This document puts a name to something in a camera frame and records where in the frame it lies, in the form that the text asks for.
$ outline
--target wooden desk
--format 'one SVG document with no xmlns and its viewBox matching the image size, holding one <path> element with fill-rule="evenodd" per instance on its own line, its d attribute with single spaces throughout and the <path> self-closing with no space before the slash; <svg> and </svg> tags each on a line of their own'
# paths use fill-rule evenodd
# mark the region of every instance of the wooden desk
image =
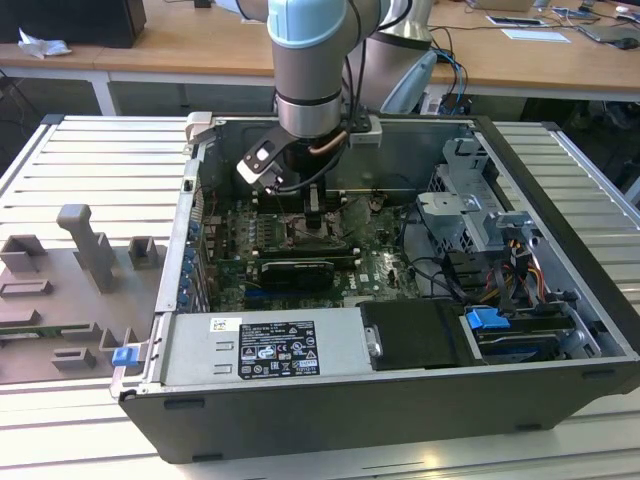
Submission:
<svg viewBox="0 0 640 480">
<path fill-rule="evenodd" d="M 131 49 L 105 48 L 94 68 L 109 71 L 273 77 L 271 39 L 220 7 L 145 0 L 147 25 Z"/>
<path fill-rule="evenodd" d="M 554 0 L 576 8 L 580 0 Z M 145 0 L 147 25 L 134 48 L 72 45 L 73 53 L 38 60 L 15 45 L 0 45 L 0 68 L 16 77 L 83 79 L 93 84 L 103 114 L 115 115 L 110 82 L 161 82 L 184 85 L 273 85 L 271 42 L 264 25 L 242 23 L 222 8 L 194 9 L 192 2 Z M 493 26 L 486 12 L 464 3 L 440 0 L 430 24 L 453 27 Z M 597 4 L 614 15 L 614 6 Z M 526 16 L 524 13 L 505 13 Z M 536 15 L 531 11 L 529 16 Z M 602 24 L 613 22 L 603 19 Z M 640 100 L 640 50 L 600 45 L 579 32 L 560 31 L 570 44 L 510 40 L 499 29 L 451 30 L 454 51 L 469 72 L 467 92 L 590 100 Z M 435 32 L 447 48 L 443 31 Z M 453 80 L 450 66 L 437 65 L 429 91 L 441 95 Z"/>
<path fill-rule="evenodd" d="M 554 0 L 553 5 L 577 8 L 579 0 Z M 474 28 L 490 26 L 486 12 L 465 13 L 464 4 L 441 0 L 433 9 L 431 25 Z M 596 12 L 614 16 L 615 6 L 597 4 Z M 496 15 L 535 16 L 517 12 L 491 12 Z M 553 13 L 546 13 L 553 24 Z M 620 23 L 603 18 L 598 24 Z M 640 50 L 619 50 L 594 42 L 586 35 L 571 29 L 553 29 L 571 43 L 531 42 L 511 40 L 501 30 L 450 30 L 456 58 L 469 72 L 469 93 L 483 93 L 488 89 L 529 91 L 522 96 L 593 98 L 602 100 L 608 94 L 632 94 L 640 99 Z M 444 31 L 434 32 L 442 48 L 448 48 Z M 451 82 L 451 68 L 439 65 L 433 83 Z"/>
</svg>

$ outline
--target white label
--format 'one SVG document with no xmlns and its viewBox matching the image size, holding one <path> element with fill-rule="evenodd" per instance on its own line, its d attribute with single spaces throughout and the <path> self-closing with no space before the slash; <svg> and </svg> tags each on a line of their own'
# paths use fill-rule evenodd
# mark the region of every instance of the white label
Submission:
<svg viewBox="0 0 640 480">
<path fill-rule="evenodd" d="M 7 333 L 0 335 L 0 340 L 22 340 L 23 338 L 40 338 L 37 333 Z"/>
<path fill-rule="evenodd" d="M 224 317 L 211 319 L 211 332 L 238 332 L 242 317 Z"/>
<path fill-rule="evenodd" d="M 308 367 L 317 367 L 317 360 L 299 360 L 298 362 L 293 362 L 296 368 L 308 368 Z"/>
</svg>

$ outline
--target metal slotted surface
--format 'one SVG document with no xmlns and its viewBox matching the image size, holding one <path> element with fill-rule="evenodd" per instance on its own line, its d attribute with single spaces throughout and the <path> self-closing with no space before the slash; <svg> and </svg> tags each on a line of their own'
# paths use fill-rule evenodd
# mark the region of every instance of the metal slotted surface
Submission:
<svg viewBox="0 0 640 480">
<path fill-rule="evenodd" d="M 46 132 L 0 198 L 0 242 L 35 234 L 45 248 L 72 246 L 56 224 L 67 203 L 91 207 L 112 246 L 151 235 L 168 244 L 189 155 L 181 117 L 65 117 Z"/>
<path fill-rule="evenodd" d="M 563 135 L 542 125 L 496 123 L 549 198 L 640 312 L 640 214 Z M 503 177 L 498 185 L 523 209 Z"/>
<path fill-rule="evenodd" d="M 103 131 L 137 128 L 180 128 L 182 119 L 126 118 L 126 117 L 67 117 L 57 130 Z M 513 135 L 523 135 L 520 127 L 513 128 Z M 97 165 L 87 162 L 82 153 L 37 154 L 40 165 Z M 129 154 L 100 153 L 104 165 L 181 165 L 178 154 L 138 153 L 135 163 Z M 575 166 L 568 155 L 552 155 L 556 166 Z M 547 165 L 549 157 L 533 154 L 528 165 Z M 584 214 L 583 201 L 589 201 L 587 213 L 602 215 L 616 213 L 619 207 L 600 189 L 571 192 L 566 196 L 560 189 L 552 189 L 552 198 L 563 199 L 565 214 Z M 72 196 L 75 202 L 89 203 L 94 220 L 111 221 L 120 218 L 135 207 L 142 212 L 140 218 L 147 221 L 164 213 L 152 208 L 169 205 L 166 190 L 137 191 L 80 191 Z M 15 192 L 12 189 L 0 200 L 21 204 L 16 208 L 38 207 L 46 221 L 51 209 L 62 205 L 68 192 Z M 0 211 L 8 215 L 3 204 Z M 601 251 L 604 262 L 616 259 L 616 255 L 630 254 L 628 248 L 637 248 L 634 232 L 610 236 L 600 231 L 584 234 L 583 240 L 593 249 Z M 163 462 L 153 446 L 126 417 L 117 403 L 109 396 L 109 380 L 78 382 L 72 390 L 55 391 L 52 385 L 30 388 L 15 385 L 9 391 L 0 391 L 0 478 L 2 480 L 41 480 L 91 478 L 112 480 L 124 474 L 136 478 L 163 480 L 315 480 L 315 479 L 367 479 L 388 480 L 416 479 L 594 479 L 640 478 L 640 390 L 629 395 L 616 395 L 596 400 L 551 431 L 517 435 L 495 435 L 478 438 L 461 438 L 390 447 L 363 448 L 346 451 L 328 451 L 285 457 L 256 458 L 237 461 L 208 462 L 192 465 L 170 465 Z M 309 435 L 312 432 L 278 432 L 274 435 Z"/>
</svg>

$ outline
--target warning label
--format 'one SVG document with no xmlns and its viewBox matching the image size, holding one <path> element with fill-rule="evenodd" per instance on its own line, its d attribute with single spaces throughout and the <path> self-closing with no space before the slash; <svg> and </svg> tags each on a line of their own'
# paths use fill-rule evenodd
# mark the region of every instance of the warning label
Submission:
<svg viewBox="0 0 640 480">
<path fill-rule="evenodd" d="M 320 375 L 313 322 L 240 325 L 243 380 Z"/>
</svg>

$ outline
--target robotic arm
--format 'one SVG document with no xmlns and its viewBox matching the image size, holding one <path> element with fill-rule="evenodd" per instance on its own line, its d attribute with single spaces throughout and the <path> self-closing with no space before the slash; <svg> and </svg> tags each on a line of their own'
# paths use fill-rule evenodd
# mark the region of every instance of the robotic arm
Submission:
<svg viewBox="0 0 640 480">
<path fill-rule="evenodd" d="M 237 0 L 237 6 L 246 18 L 267 23 L 280 123 L 245 154 L 237 170 L 249 184 L 280 190 L 275 158 L 284 153 L 287 165 L 300 174 L 296 189 L 310 185 L 348 137 L 339 128 L 344 59 L 376 31 L 390 0 Z"/>
</svg>

